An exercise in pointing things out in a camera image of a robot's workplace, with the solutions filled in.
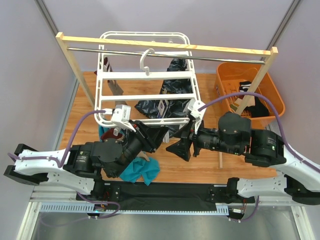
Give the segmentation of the beige maroon-cuffed sock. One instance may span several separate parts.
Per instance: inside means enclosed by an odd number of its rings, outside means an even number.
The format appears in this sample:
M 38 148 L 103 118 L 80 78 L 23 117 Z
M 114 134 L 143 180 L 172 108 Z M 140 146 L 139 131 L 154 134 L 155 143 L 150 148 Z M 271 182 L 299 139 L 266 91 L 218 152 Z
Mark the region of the beige maroon-cuffed sock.
M 103 72 L 107 72 L 107 73 L 113 72 L 113 68 L 112 68 L 107 56 L 101 58 L 98 61 L 98 69 Z M 104 87 L 103 80 L 100 80 L 99 78 L 98 78 L 98 80 L 99 80 L 99 82 L 98 82 L 99 83 L 99 90 L 100 90 L 100 93 L 102 94 L 106 87 Z M 107 82 L 107 87 L 113 96 L 122 96 L 123 95 L 124 91 L 120 87 L 120 85 L 117 83 L 116 80 L 108 79 L 106 82 Z M 127 103 L 124 100 L 116 100 L 114 105 L 115 106 L 116 105 L 127 105 Z
M 107 128 L 107 127 L 98 127 L 98 134 L 99 139 L 102 142 L 105 142 L 107 139 L 113 138 L 116 140 L 123 140 L 125 138 L 126 132 L 123 130 L 120 130 L 117 135 L 114 134 L 114 128 Z M 140 151 L 138 155 L 136 156 L 137 159 L 150 162 L 150 158 L 143 152 Z

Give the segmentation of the white plastic clip hanger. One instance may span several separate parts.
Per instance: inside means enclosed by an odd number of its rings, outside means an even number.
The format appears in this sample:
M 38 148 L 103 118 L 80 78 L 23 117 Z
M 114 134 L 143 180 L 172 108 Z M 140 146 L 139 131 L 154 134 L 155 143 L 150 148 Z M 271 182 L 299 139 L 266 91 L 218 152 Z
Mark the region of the white plastic clip hanger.
M 107 51 L 103 45 L 99 45 L 98 49 L 98 61 L 109 55 L 121 55 L 120 51 Z M 106 102 L 115 103 L 115 101 L 126 101 L 126 103 L 136 101 L 138 103 L 144 100 L 201 100 L 194 62 L 191 59 L 192 53 L 190 51 L 154 51 L 154 49 L 149 48 L 144 52 L 137 52 L 136 55 L 140 57 L 139 72 L 103 72 L 97 67 L 94 105 L 96 111 L 104 109 Z M 146 57 L 171 58 L 172 61 L 165 72 L 151 72 L 150 68 L 144 64 Z M 103 80 L 103 86 L 105 87 L 102 94 L 100 93 L 98 79 Z M 160 94 L 164 80 L 177 79 L 190 79 L 192 93 Z M 112 95 L 107 86 L 107 80 L 116 80 L 123 89 L 123 95 Z M 147 126 L 168 127 L 168 132 L 163 138 L 163 142 L 168 143 L 172 135 L 188 123 L 187 105 L 184 108 L 186 117 L 153 119 L 146 117 L 142 119 L 142 122 Z

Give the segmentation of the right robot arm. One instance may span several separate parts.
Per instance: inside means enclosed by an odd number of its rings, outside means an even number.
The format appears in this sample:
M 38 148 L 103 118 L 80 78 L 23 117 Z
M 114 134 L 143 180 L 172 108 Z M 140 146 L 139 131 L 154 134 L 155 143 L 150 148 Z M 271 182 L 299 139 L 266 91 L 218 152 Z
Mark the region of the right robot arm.
M 195 120 L 178 130 L 179 141 L 166 148 L 184 161 L 198 156 L 201 150 L 243 156 L 256 167 L 274 168 L 276 177 L 245 179 L 231 177 L 225 187 L 215 187 L 211 199 L 216 203 L 253 203 L 261 196 L 287 197 L 303 205 L 320 203 L 320 168 L 309 160 L 300 161 L 286 147 L 278 134 L 253 129 L 251 120 L 227 112 L 218 120 L 218 128 L 195 127 Z

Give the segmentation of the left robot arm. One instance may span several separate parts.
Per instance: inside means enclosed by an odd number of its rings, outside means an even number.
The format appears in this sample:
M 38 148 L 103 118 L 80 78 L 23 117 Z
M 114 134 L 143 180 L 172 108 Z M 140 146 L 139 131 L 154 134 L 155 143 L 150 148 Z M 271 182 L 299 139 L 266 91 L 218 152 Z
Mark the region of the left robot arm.
M 102 200 L 105 182 L 101 172 L 118 178 L 141 152 L 154 153 L 168 132 L 166 126 L 132 122 L 123 139 L 86 142 L 57 151 L 37 151 L 19 144 L 9 157 L 4 176 L 25 185 L 53 184 L 74 190 L 91 200 Z

